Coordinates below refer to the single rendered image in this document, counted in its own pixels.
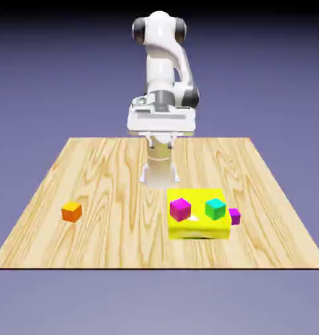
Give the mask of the small magenta cube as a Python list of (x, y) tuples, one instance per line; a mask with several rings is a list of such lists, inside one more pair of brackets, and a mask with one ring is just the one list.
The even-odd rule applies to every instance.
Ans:
[(191, 204), (184, 198), (179, 198), (170, 202), (169, 213), (177, 222), (183, 221), (191, 215)]

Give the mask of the small orange cube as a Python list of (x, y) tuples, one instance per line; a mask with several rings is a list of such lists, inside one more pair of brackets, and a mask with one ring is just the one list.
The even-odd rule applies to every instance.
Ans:
[(75, 223), (82, 216), (82, 206), (80, 203), (68, 202), (61, 208), (62, 219)]

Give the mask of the small teal cube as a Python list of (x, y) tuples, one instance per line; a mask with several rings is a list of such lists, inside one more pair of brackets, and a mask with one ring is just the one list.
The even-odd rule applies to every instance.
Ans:
[(214, 198), (208, 200), (205, 203), (205, 214), (208, 218), (212, 220), (218, 220), (222, 218), (226, 213), (226, 204), (219, 200), (218, 198)]

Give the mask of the large yellow box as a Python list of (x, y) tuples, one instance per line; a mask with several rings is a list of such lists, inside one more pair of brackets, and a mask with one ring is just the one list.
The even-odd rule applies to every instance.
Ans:
[[(191, 204), (189, 218), (177, 222), (169, 213), (170, 202), (184, 198)], [(224, 203), (224, 193), (220, 188), (169, 188), (167, 190), (167, 220), (169, 237), (172, 239), (227, 239), (230, 235), (231, 216), (226, 205), (225, 215), (212, 220), (205, 214), (205, 203), (218, 198)]]

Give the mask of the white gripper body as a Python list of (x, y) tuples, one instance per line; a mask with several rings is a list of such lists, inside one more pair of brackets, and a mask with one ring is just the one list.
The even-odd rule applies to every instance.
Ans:
[(129, 106), (127, 129), (135, 135), (144, 133), (187, 133), (196, 129), (195, 109), (169, 106), (168, 111), (155, 111), (155, 106)]

